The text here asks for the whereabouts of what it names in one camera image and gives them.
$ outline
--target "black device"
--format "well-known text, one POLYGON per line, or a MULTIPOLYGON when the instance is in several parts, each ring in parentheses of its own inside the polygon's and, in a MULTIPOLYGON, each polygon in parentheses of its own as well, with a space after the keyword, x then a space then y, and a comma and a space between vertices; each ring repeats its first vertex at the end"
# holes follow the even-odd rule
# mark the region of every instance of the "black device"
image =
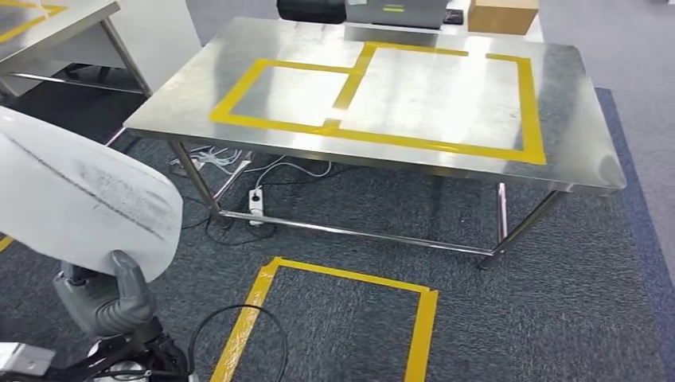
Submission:
POLYGON ((448 25, 463 25, 464 11, 463 10, 445 10, 445 18, 443 24, 448 25))
POLYGON ((284 20, 341 24, 347 19, 345 0, 277 0, 284 20))

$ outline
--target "electrical cord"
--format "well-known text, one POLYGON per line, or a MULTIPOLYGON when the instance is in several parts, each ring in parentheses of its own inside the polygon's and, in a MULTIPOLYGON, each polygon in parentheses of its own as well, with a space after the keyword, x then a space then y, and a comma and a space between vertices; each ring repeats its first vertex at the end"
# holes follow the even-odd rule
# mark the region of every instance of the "electrical cord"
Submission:
POLYGON ((300 170, 303 173, 306 173, 307 175, 309 175, 311 177, 325 177, 333 169, 333 163, 332 162, 328 162, 328 167, 326 168, 326 171, 324 171, 323 173, 312 173, 311 171, 305 170, 302 167, 300 167, 300 166, 298 166, 294 163, 290 163, 290 162, 278 162, 278 163, 275 163, 274 165, 270 166, 269 168, 267 168, 267 170, 265 170, 262 174, 260 174, 260 176, 258 177, 258 180, 256 181, 256 189, 260 188, 260 182, 263 181, 263 178, 265 177, 265 175, 267 175, 268 173, 270 173, 270 171, 272 171, 273 169, 276 169, 280 166, 293 167, 294 169, 300 170))
POLYGON ((264 314, 266 314, 272 322, 276 325, 277 329, 279 330, 279 333, 281 334, 281 346, 283 350, 283 358, 281 361, 281 365, 279 366, 279 371, 277 372, 276 378, 274 379, 275 382, 281 382, 283 380, 283 374, 286 372, 286 367, 288 365, 288 336, 286 334, 286 331, 283 329, 283 326, 281 325, 281 322, 279 319, 269 310, 263 308, 262 306, 255 306, 255 305, 249 305, 249 304, 237 304, 237 305, 230 305, 230 306, 224 306, 221 308, 218 308, 211 312, 209 315, 207 315, 197 326, 195 327, 192 336, 190 336, 190 342, 188 345, 188 352, 187 352, 187 358, 188 358, 188 369, 185 372, 165 372, 161 370, 127 370, 127 371, 118 371, 118 372, 101 372, 97 374, 94 378, 102 378, 105 376, 167 376, 167 377, 174 377, 174 378, 186 378, 188 376, 191 376, 194 374, 195 370, 195 361, 194 361, 194 348, 197 343, 197 337, 201 333, 201 331, 205 328, 206 324, 208 324, 211 320, 213 320, 214 317, 216 317, 218 314, 225 312, 227 310, 233 310, 233 309, 241 309, 241 308, 253 308, 257 309, 264 314))
MULTIPOLYGON (((270 239, 270 238, 272 238, 272 237, 277 233, 277 231, 279 230, 279 228, 278 228, 275 224, 266 224, 268 227, 271 227, 271 231, 270 231, 269 233, 267 233, 267 234, 259 234, 258 232, 255 232, 254 228, 251 227, 251 225, 248 224, 248 222, 244 222, 244 224, 246 225, 246 229, 248 230, 248 232, 249 232, 251 235, 255 236, 256 238, 255 238, 255 239, 250 239, 250 240, 238 241, 238 242, 234 242, 234 243, 228 243, 228 242, 226 242, 226 241, 223 241, 223 240, 218 239, 218 238, 216 238, 215 236, 213 236, 213 234, 209 231, 209 228, 211 227, 211 224, 212 224, 212 222, 213 222, 213 219, 212 219, 211 216, 209 216, 207 219, 208 219, 208 220, 207 220, 207 222, 206 222, 206 226, 204 226, 204 233, 206 234, 206 238, 209 239, 209 240, 211 240, 212 242, 214 242, 214 243, 216 243, 216 244, 219 244, 219 245, 226 245, 226 246, 229 246, 229 247, 236 247, 236 246, 239 246, 239 245, 250 244, 250 243, 255 243, 255 242, 257 242, 257 241, 261 241, 261 240, 265 240, 265 239, 270 239)), ((228 222, 229 222, 229 223, 228 223, 228 226, 224 229, 225 231, 228 231, 228 230, 232 227, 232 219, 229 219, 228 222)))
MULTIPOLYGON (((183 197, 183 200, 184 201, 192 201, 193 203, 197 203, 198 205, 202 205, 202 206, 206 207, 206 205, 204 203, 202 203, 201 201, 199 201, 197 199, 194 199, 192 197, 183 197)), ((204 219, 199 220, 197 223, 184 225, 184 226, 181 227, 181 231, 185 231, 186 229, 199 227, 200 225, 206 223, 206 221, 208 219, 209 219, 208 217, 205 217, 204 219)))
POLYGON ((121 149, 119 152, 122 153, 122 154, 129 154, 129 151, 131 151, 131 149, 136 147, 136 145, 138 145, 139 142, 141 142, 141 139, 142 138, 140 138, 140 137, 134 137, 134 140, 129 142, 129 144, 126 147, 124 147, 123 149, 121 149))
MULTIPOLYGON (((220 171, 226 173, 227 175, 232 175, 233 172, 226 169, 225 167, 235 164, 236 161, 239 160, 239 158, 241 156, 241 153, 242 153, 241 150, 236 150, 236 153, 235 153, 234 156, 231 156, 229 158, 218 158, 215 154, 212 154, 210 152, 209 153, 201 152, 201 153, 191 154, 190 157, 194 158, 194 159, 197 159, 200 162, 211 163, 212 165, 217 167, 220 171)), ((283 155, 283 156, 281 156, 280 158, 276 159, 275 161, 273 161, 272 163, 270 163, 268 165, 265 165, 265 166, 257 168, 257 169, 248 169, 248 170, 245 170, 244 172, 245 173, 254 173, 256 171, 267 170, 270 167, 272 167, 272 166, 278 164, 279 162, 281 162, 285 157, 286 157, 286 155, 283 155)))

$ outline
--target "white cable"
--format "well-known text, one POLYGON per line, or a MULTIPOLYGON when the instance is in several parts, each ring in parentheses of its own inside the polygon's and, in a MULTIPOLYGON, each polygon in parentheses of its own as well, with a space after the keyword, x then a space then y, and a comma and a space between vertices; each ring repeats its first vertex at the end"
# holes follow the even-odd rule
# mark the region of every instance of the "white cable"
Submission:
POLYGON ((274 162, 270 163, 270 164, 267 165, 267 166, 260 167, 260 168, 258 168, 258 169, 250 169, 250 170, 246 170, 246 171, 244 171, 244 172, 245 172, 245 173, 254 173, 254 172, 256 172, 256 171, 267 170, 267 169, 269 169, 270 167, 272 167, 272 166, 276 165, 277 163, 281 162, 281 160, 284 159, 285 157, 286 157, 286 155, 282 155, 281 157, 279 157, 279 159, 275 160, 274 162))
MULTIPOLYGON (((237 163, 237 161, 239 161, 239 158, 242 154, 242 151, 241 150, 234 150, 234 154, 230 155, 227 158, 218 158, 217 157, 218 154, 222 154, 222 153, 226 152, 227 150, 229 150, 229 149, 226 148, 226 149, 223 149, 223 150, 219 150, 216 153, 213 153, 213 148, 212 148, 211 150, 209 150, 209 152, 192 153, 190 155, 190 157, 195 158, 198 161, 203 162, 203 163, 211 163, 212 165, 217 167, 220 171, 226 173, 227 175, 232 175, 232 171, 228 170, 226 168, 226 166, 230 166, 230 165, 233 165, 233 164, 237 163)), ((270 163, 266 166, 259 167, 257 169, 245 170, 244 172, 245 173, 253 173, 253 172, 256 172, 256 171, 264 171, 262 174, 260 174, 260 176, 258 177, 258 181, 256 182, 256 189, 258 189, 260 187, 260 183, 262 182, 263 178, 270 171, 272 171, 272 169, 274 169, 275 167, 278 167, 278 166, 291 166, 291 167, 293 167, 297 170, 302 171, 303 173, 306 173, 307 175, 310 175, 311 177, 325 177, 331 171, 331 169, 333 168, 333 163, 328 162, 328 168, 326 169, 326 171, 324 171, 323 173, 312 173, 309 170, 303 169, 301 166, 295 165, 294 163, 281 162, 285 157, 286 157, 286 155, 283 155, 283 156, 279 157, 278 159, 276 159, 275 161, 273 161, 272 163, 270 163)))
POLYGON ((326 168, 326 171, 324 171, 323 173, 312 173, 312 172, 310 172, 309 170, 305 170, 305 169, 303 169, 302 167, 300 167, 300 166, 298 166, 298 165, 296 165, 296 164, 294 164, 294 163, 290 163, 290 162, 280 162, 280 163, 276 163, 276 164, 274 164, 273 166, 271 166, 270 168, 268 168, 267 170, 265 170, 265 172, 263 172, 262 174, 260 174, 260 176, 258 177, 258 181, 256 181, 256 188, 255 188, 255 189, 259 189, 259 188, 260 188, 260 182, 263 180, 263 178, 265 177, 265 175, 267 175, 267 173, 269 173, 270 171, 272 171, 275 167, 279 167, 279 166, 291 166, 291 167, 293 167, 293 168, 295 168, 295 169, 297 169, 297 170, 302 171, 303 173, 306 173, 307 175, 310 175, 311 177, 325 177, 325 176, 328 175, 328 173, 333 169, 333 163, 332 163, 332 162, 328 162, 328 168, 326 168))

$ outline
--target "black cable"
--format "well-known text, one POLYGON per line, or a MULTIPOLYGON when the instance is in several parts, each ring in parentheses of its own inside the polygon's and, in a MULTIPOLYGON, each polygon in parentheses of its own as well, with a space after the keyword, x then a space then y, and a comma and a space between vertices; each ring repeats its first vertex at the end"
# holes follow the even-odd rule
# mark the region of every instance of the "black cable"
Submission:
MULTIPOLYGON (((201 201, 199 201, 199 200, 197 200, 197 199, 194 199, 193 197, 183 197, 183 200, 184 200, 184 201, 192 201, 193 203, 197 203, 198 205, 202 205, 202 206, 204 206, 204 207, 206 208, 206 205, 205 205, 203 202, 201 202, 201 201)), ((191 228, 199 227, 200 225, 206 223, 206 221, 207 221, 208 219, 209 219, 208 217, 205 217, 204 219, 199 220, 197 223, 184 225, 184 226, 181 227, 181 230, 183 231, 183 230, 186 230, 186 229, 191 229, 191 228)))
MULTIPOLYGON (((251 233, 256 238, 250 239, 250 240, 239 241, 239 242, 235 242, 235 243, 228 243, 226 241, 217 239, 216 237, 214 237, 212 235, 211 232, 209 232, 209 228, 211 227, 211 223, 213 222, 213 219, 212 219, 211 216, 209 216, 207 219, 208 220, 206 221, 206 226, 204 226, 204 233, 206 234, 206 238, 211 240, 212 242, 214 242, 216 244, 226 245, 226 246, 229 246, 229 247, 235 247, 235 246, 239 246, 239 245, 255 243, 256 241, 270 239, 276 234, 277 230, 279 229, 275 224, 267 224, 268 226, 272 227, 272 230, 268 234, 260 235, 259 233, 254 232, 253 228, 249 226, 247 221, 245 221, 244 223, 246 224, 246 228, 247 228, 248 232, 251 233)), ((225 230, 229 230, 232 226, 233 226, 232 219, 228 219, 228 226, 225 228, 225 230)))
POLYGON ((230 305, 230 306, 224 306, 222 308, 218 308, 211 312, 209 315, 207 315, 197 326, 195 327, 192 336, 190 336, 190 342, 188 345, 188 353, 187 353, 187 358, 188 358, 188 369, 185 372, 164 372, 161 370, 127 370, 127 371, 118 371, 118 372, 101 372, 95 376, 95 378, 102 378, 105 376, 151 376, 151 375, 156 375, 156 376, 168 376, 168 377, 174 377, 174 378, 185 378, 188 376, 191 376, 194 373, 195 370, 195 362, 194 362, 194 348, 197 343, 197 337, 201 333, 201 331, 204 329, 206 324, 208 324, 211 320, 213 320, 214 317, 216 317, 218 314, 225 312, 227 310, 233 310, 233 309, 240 309, 240 308, 253 308, 257 309, 263 313, 265 313, 276 325, 277 329, 279 329, 279 333, 281 334, 281 346, 283 349, 283 359, 281 362, 281 365, 279 366, 279 371, 277 372, 277 377, 275 379, 275 382, 281 382, 283 379, 283 374, 286 372, 286 366, 288 365, 288 338, 286 331, 283 329, 283 326, 281 325, 281 322, 279 319, 269 310, 263 308, 262 306, 255 306, 255 305, 249 305, 249 304, 237 304, 237 305, 230 305))
POLYGON ((119 152, 122 153, 122 154, 129 154, 129 151, 131 151, 131 149, 136 147, 136 145, 138 145, 139 142, 141 142, 141 139, 142 138, 140 138, 140 137, 134 137, 134 140, 129 142, 129 144, 126 147, 124 147, 123 149, 121 149, 119 152))

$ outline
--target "yellow tape rectangle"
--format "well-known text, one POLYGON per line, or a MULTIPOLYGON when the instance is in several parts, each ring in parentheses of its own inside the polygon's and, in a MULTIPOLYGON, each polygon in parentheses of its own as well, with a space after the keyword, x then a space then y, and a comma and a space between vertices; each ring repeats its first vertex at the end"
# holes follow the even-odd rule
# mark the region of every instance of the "yellow tape rectangle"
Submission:
POLYGON ((46 10, 48 12, 42 16, 28 20, 23 24, 16 26, 4 33, 0 33, 0 43, 17 36, 18 34, 34 27, 35 25, 43 22, 44 20, 47 20, 48 18, 60 13, 61 11, 67 8, 65 6, 50 6, 50 5, 39 6, 39 2, 17 2, 13 0, 0 0, 0 7, 2 6, 14 6, 17 8, 32 8, 32 9, 39 9, 41 7, 43 10, 46 10))
POLYGON ((500 149, 488 146, 475 146, 462 143, 450 143, 430 139, 412 138, 393 134, 369 133, 340 128, 341 120, 326 118, 322 126, 310 126, 301 123, 289 123, 270 119, 261 119, 247 115, 232 115, 230 111, 239 102, 244 93, 253 85, 256 78, 266 67, 296 68, 323 72, 346 73, 349 76, 334 101, 333 109, 346 112, 357 93, 361 80, 370 65, 377 49, 399 49, 410 52, 447 54, 467 57, 469 52, 453 49, 441 49, 427 46, 392 44, 387 42, 367 41, 352 68, 303 64, 289 61, 258 59, 242 75, 239 82, 216 105, 209 118, 218 123, 256 127, 260 129, 291 131, 296 133, 317 134, 324 137, 352 139, 363 142, 384 143, 389 145, 412 147, 424 150, 444 151, 454 154, 477 155, 481 157, 504 159, 507 161, 526 162, 534 165, 546 164, 544 145, 541 140, 539 115, 536 105, 536 93, 529 58, 514 57, 488 53, 489 60, 505 60, 517 65, 518 87, 521 105, 522 150, 500 149))
MULTIPOLYGON (((270 289, 272 279, 279 267, 294 268, 301 271, 321 273, 343 279, 352 279, 364 283, 374 283, 386 287, 418 292, 419 302, 417 306, 417 315, 412 329, 412 338, 410 340, 410 350, 408 352, 408 362, 405 369, 404 382, 424 382, 427 375, 431 335, 436 314, 436 302, 439 295, 437 290, 430 290, 426 286, 384 279, 377 276, 322 267, 314 264, 300 263, 298 261, 275 257, 268 265, 260 268, 258 277, 253 282, 251 291, 246 298, 247 304, 257 306, 263 305, 265 296, 267 296, 267 292, 270 289)), ((248 336, 253 330, 257 317, 258 310, 253 310, 251 308, 243 308, 241 310, 241 313, 232 328, 230 337, 225 344, 223 353, 220 355, 216 369, 211 375, 210 382, 230 382, 232 380, 232 375, 241 358, 244 346, 246 345, 248 336)))
POLYGON ((5 251, 7 247, 10 246, 14 242, 14 239, 12 239, 9 236, 5 236, 2 239, 0 239, 0 252, 5 251))

